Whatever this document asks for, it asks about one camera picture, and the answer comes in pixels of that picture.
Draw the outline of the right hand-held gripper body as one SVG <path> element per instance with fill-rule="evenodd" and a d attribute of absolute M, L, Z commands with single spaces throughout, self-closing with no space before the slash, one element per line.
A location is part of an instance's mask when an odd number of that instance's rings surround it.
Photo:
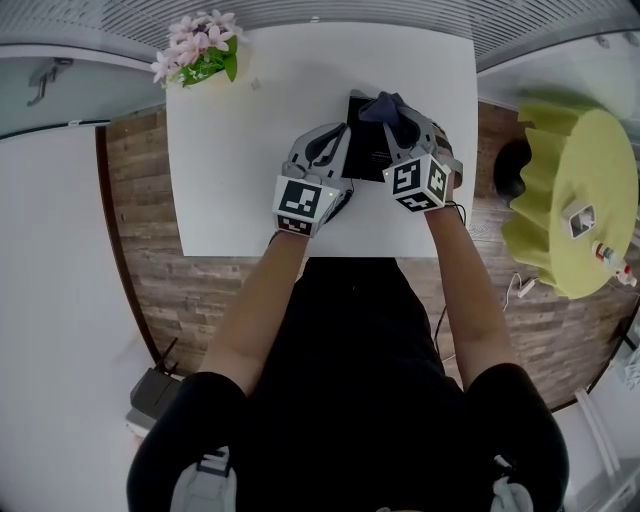
<path fill-rule="evenodd" d="M 400 106 L 383 124 L 392 165 L 384 171 L 394 200 L 411 212 L 443 208 L 463 181 L 463 164 L 446 134 L 416 110 Z"/>

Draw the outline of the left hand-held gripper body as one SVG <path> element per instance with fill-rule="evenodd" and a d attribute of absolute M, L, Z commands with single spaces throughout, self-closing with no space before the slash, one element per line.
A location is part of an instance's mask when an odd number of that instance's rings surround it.
<path fill-rule="evenodd" d="M 353 182 L 343 171 L 350 139 L 344 122 L 319 126 L 296 139 L 276 181 L 277 230 L 312 238 L 348 204 Z"/>

